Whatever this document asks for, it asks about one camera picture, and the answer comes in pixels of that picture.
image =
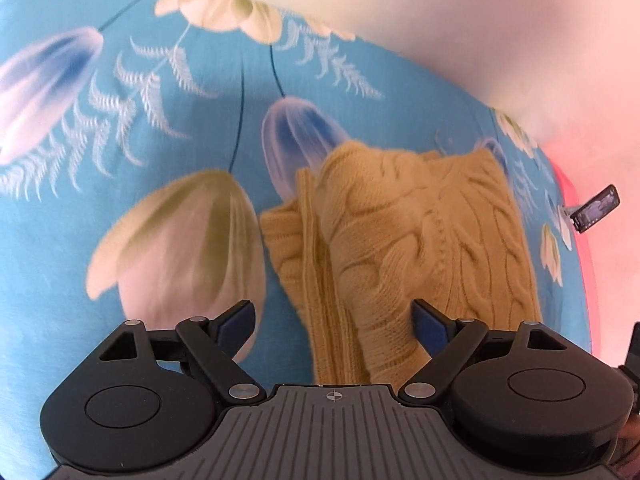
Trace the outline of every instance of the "metal pivot screw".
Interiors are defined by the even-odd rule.
[[[240,383],[229,388],[229,395],[235,399],[253,399],[260,393],[260,388],[255,384]]]
[[[428,399],[434,396],[436,389],[429,383],[411,383],[406,386],[404,392],[415,399]]]

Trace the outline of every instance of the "white wall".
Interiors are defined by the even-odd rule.
[[[640,319],[640,0],[263,0],[350,29],[514,116],[582,198],[622,205],[590,231],[602,355]]]

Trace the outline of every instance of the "pink surface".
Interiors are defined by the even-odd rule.
[[[551,166],[556,174],[558,186],[567,206],[580,203],[578,192],[569,178],[558,168],[553,161]],[[598,309],[598,289],[596,288],[596,275],[593,270],[591,250],[586,235],[575,233],[575,249],[580,258],[580,268],[582,269],[582,282],[584,283],[584,293],[587,298],[587,310],[589,314],[589,328],[591,333],[591,353],[600,357],[600,311]]]
[[[630,97],[611,92],[608,102]],[[640,130],[631,120],[635,114],[640,125],[637,109],[637,105],[629,105],[625,129],[567,128],[543,145],[545,154],[571,179],[578,202],[590,199],[609,184],[615,184],[620,194],[620,206],[582,235],[589,240],[598,287],[598,358],[610,366],[625,361],[634,324],[640,320]],[[612,108],[610,115],[617,113]]]

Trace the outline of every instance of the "blue tulip print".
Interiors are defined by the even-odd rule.
[[[82,27],[25,47],[0,67],[0,165],[38,146],[89,81],[102,35]]]
[[[317,173],[326,156],[349,140],[340,124],[297,97],[276,101],[262,122],[262,148],[271,182],[284,202],[296,196],[296,172]]]

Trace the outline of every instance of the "folded sweater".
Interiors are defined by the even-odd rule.
[[[318,384],[391,384],[429,359],[410,304],[497,330],[542,320],[520,213],[487,150],[440,157],[350,141],[297,199],[261,215],[280,282],[308,332]]]

